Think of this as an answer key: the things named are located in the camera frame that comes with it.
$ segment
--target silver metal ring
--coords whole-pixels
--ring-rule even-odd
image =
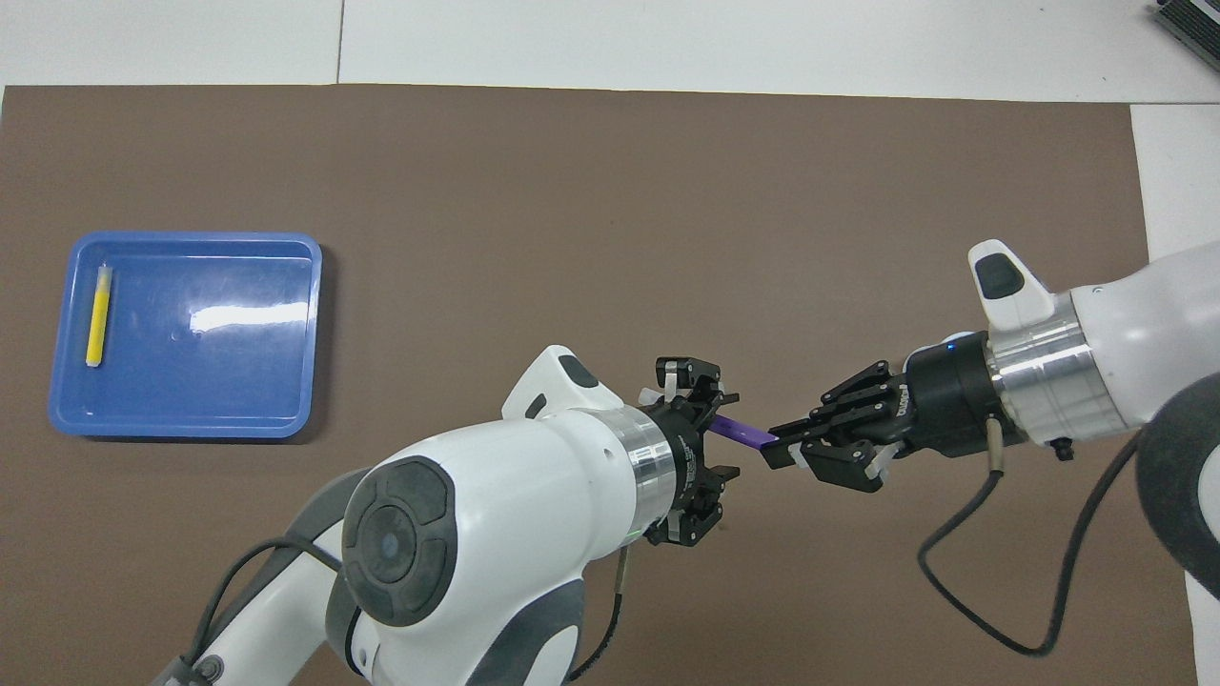
[[[1055,297],[1050,319],[992,332],[987,364],[1004,410],[1031,441],[1085,441],[1127,428],[1068,293]]]
[[[665,433],[648,415],[632,406],[619,410],[589,411],[614,432],[627,452],[636,476],[636,514],[621,546],[639,538],[644,530],[670,511],[677,475],[673,450]]]

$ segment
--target purple object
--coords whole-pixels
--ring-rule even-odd
[[[771,436],[761,428],[754,428],[748,424],[742,424],[737,420],[719,415],[716,419],[711,420],[711,426],[709,428],[712,433],[719,433],[730,441],[737,441],[742,446],[748,446],[755,450],[760,450],[764,444],[776,439],[775,436]]]

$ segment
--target black joint cover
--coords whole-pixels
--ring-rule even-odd
[[[581,360],[576,359],[575,355],[560,355],[559,364],[564,367],[564,374],[567,375],[567,378],[572,380],[572,383],[581,388],[597,388],[598,383],[600,383],[598,377],[593,376],[593,372],[581,364]]]
[[[994,253],[975,262],[978,289],[983,298],[999,300],[1025,288],[1025,277],[1013,260],[1003,253]]]
[[[542,409],[545,408],[545,406],[547,406],[547,395],[544,393],[539,393],[533,399],[533,402],[529,403],[529,406],[526,408],[526,419],[534,419],[534,417],[537,417],[538,413],[540,413]]]
[[[1203,518],[1199,480],[1220,459],[1220,374],[1170,398],[1139,436],[1136,486],[1148,524],[1209,593],[1220,599],[1220,541]]]
[[[343,522],[343,569],[360,609],[389,626],[422,621],[458,564],[454,483],[423,455],[368,472]]]

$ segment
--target black cable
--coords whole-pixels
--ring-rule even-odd
[[[992,470],[987,475],[987,481],[983,482],[982,488],[978,493],[966,503],[966,507],[961,508],[958,514],[949,518],[949,521],[944,522],[941,529],[937,529],[928,536],[927,541],[924,542],[919,548],[919,568],[924,571],[924,576],[932,583],[932,587],[937,590],[950,605],[958,612],[964,614],[966,619],[972,621],[975,626],[982,629],[992,638],[999,641],[1004,647],[1028,657],[1044,657],[1050,654],[1050,651],[1055,648],[1055,642],[1059,641],[1059,630],[1063,627],[1064,613],[1068,609],[1068,591],[1071,588],[1071,576],[1076,568],[1076,558],[1080,555],[1081,544],[1085,542],[1085,532],[1088,530],[1089,522],[1093,520],[1093,515],[1097,513],[1098,505],[1102,504],[1102,498],[1105,497],[1107,491],[1114,485],[1115,478],[1118,478],[1119,472],[1122,468],[1131,460],[1131,457],[1136,453],[1136,444],[1139,439],[1139,433],[1131,437],[1127,444],[1119,450],[1119,454],[1114,457],[1110,466],[1105,468],[1102,472],[1102,477],[1097,481],[1097,486],[1088,494],[1085,500],[1085,507],[1081,508],[1080,515],[1076,518],[1076,525],[1072,527],[1071,537],[1068,540],[1068,549],[1064,552],[1063,566],[1059,570],[1059,587],[1055,591],[1054,605],[1050,610],[1050,624],[1047,626],[1047,635],[1042,640],[1042,644],[1037,647],[1030,647],[1010,638],[1006,634],[996,629],[983,618],[978,616],[977,613],[966,607],[965,603],[958,599],[949,590],[941,583],[941,580],[936,577],[932,572],[932,568],[927,564],[927,553],[941,542],[946,536],[953,532],[954,529],[966,521],[966,519],[975,514],[987,497],[991,496],[992,491],[996,489],[996,485],[999,483],[1003,471]]]
[[[588,657],[581,666],[572,670],[567,675],[569,681],[576,681],[577,679],[584,676],[584,673],[589,670],[599,659],[601,659],[601,653],[606,651],[606,646],[610,644],[610,640],[614,638],[614,630],[619,626],[619,613],[622,612],[622,593],[614,594],[614,609],[610,612],[610,624],[606,625],[606,632],[601,636],[601,642],[594,648],[593,654]]]
[[[627,563],[630,558],[631,546],[622,547],[619,551],[619,571],[614,579],[614,609],[610,610],[610,624],[606,625],[606,632],[601,636],[601,642],[593,649],[593,654],[581,663],[581,666],[573,669],[567,675],[565,682],[576,681],[581,676],[584,676],[584,673],[601,659],[601,653],[606,652],[610,640],[614,638],[614,630],[619,627],[619,614],[622,613],[622,590],[627,587]]]
[[[204,644],[204,641],[207,638],[207,632],[211,630],[212,620],[216,618],[216,609],[221,604],[221,599],[224,598],[224,591],[227,591],[229,583],[233,582],[233,577],[237,576],[237,574],[242,571],[242,568],[244,568],[250,560],[256,558],[259,553],[272,548],[295,548],[303,553],[310,554],[314,559],[334,571],[339,571],[343,566],[342,563],[334,558],[334,555],[304,538],[281,536],[278,538],[268,538],[267,541],[250,548],[229,566],[227,572],[224,572],[224,579],[221,581],[220,586],[216,587],[216,591],[212,593],[212,598],[207,602],[207,607],[204,608],[204,614],[199,618],[199,626],[195,629],[195,638],[190,643],[190,649],[187,654],[182,655],[184,663],[193,665],[199,662],[199,658],[203,657],[204,649],[207,647]]]

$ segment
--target white floor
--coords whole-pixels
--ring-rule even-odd
[[[1127,103],[1157,258],[1220,239],[1220,73],[1152,5],[2,0],[0,94],[376,82]],[[1220,603],[1190,598],[1199,682],[1220,686]]]

